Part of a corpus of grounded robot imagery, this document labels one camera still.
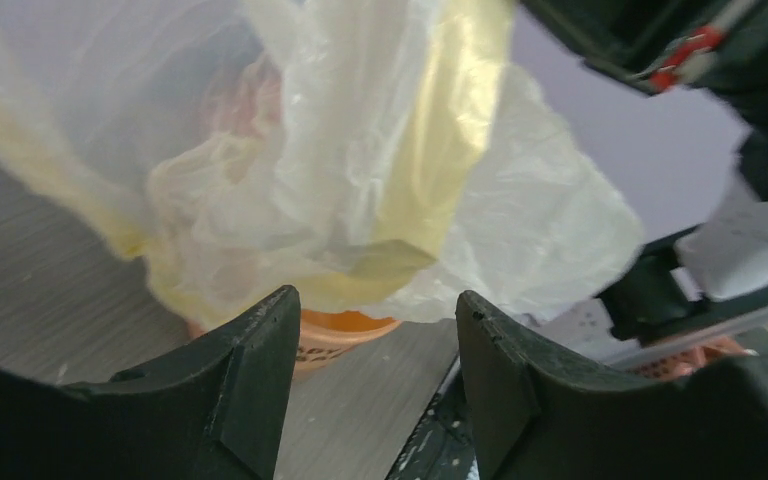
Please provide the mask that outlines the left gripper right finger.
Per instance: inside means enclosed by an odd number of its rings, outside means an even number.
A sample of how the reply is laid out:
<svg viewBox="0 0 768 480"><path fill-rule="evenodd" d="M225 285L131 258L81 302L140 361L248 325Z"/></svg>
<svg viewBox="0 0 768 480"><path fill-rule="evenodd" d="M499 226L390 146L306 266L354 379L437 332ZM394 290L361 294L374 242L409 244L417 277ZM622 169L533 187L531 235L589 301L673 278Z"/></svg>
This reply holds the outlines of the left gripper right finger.
<svg viewBox="0 0 768 480"><path fill-rule="evenodd" d="M484 479L768 479L768 357L669 382L583 357L481 297L456 308Z"/></svg>

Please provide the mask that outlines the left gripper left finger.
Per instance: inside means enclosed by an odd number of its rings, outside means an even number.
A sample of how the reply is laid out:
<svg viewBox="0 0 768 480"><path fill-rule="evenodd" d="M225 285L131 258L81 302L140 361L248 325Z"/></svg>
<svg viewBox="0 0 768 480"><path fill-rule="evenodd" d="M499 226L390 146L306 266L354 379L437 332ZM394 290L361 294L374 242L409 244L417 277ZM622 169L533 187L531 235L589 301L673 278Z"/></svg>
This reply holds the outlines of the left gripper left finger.
<svg viewBox="0 0 768 480"><path fill-rule="evenodd" d="M0 369L0 479L272 478L300 313L283 286L104 383Z"/></svg>

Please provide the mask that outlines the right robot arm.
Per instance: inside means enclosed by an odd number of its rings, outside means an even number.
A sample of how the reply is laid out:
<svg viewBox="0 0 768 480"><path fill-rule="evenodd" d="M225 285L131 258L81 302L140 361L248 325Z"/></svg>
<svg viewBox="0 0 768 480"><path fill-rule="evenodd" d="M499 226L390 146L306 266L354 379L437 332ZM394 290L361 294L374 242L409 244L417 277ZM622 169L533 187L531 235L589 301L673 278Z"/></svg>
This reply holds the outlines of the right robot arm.
<svg viewBox="0 0 768 480"><path fill-rule="evenodd" d="M600 300L612 335L651 344L768 306L768 1L527 1L583 63L654 96L704 89L747 125L703 223L646 245Z"/></svg>

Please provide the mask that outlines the orange plastic trash bin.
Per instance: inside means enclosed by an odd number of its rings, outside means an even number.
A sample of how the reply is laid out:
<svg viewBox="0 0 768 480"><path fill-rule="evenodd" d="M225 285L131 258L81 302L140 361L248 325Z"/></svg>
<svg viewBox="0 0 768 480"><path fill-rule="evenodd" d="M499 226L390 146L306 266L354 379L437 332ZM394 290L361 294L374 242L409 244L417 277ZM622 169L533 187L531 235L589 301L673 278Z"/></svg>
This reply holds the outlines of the orange plastic trash bin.
<svg viewBox="0 0 768 480"><path fill-rule="evenodd" d="M370 318L357 311L322 313L303 309L293 380L301 381L401 324L394 318Z"/></svg>

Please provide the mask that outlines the pale yellow trash bag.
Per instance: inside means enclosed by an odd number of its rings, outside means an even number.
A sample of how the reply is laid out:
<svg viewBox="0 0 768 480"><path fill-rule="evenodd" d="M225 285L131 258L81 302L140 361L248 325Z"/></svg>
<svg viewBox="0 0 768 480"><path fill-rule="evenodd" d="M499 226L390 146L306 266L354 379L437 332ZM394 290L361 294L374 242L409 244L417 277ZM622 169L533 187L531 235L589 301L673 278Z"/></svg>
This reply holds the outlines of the pale yellow trash bag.
<svg viewBox="0 0 768 480"><path fill-rule="evenodd" d="M216 327L282 285L433 322L621 276L640 220L510 58L511 1L0 1L0 167Z"/></svg>

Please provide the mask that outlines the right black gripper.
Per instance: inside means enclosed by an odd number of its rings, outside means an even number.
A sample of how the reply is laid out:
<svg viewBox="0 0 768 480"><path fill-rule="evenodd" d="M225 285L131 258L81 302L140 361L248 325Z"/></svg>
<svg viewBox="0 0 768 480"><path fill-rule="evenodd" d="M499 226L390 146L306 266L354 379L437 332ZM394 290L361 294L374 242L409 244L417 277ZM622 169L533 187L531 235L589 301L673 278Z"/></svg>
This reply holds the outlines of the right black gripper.
<svg viewBox="0 0 768 480"><path fill-rule="evenodd" d="M646 95L694 84L768 43L768 1L524 1L591 70Z"/></svg>

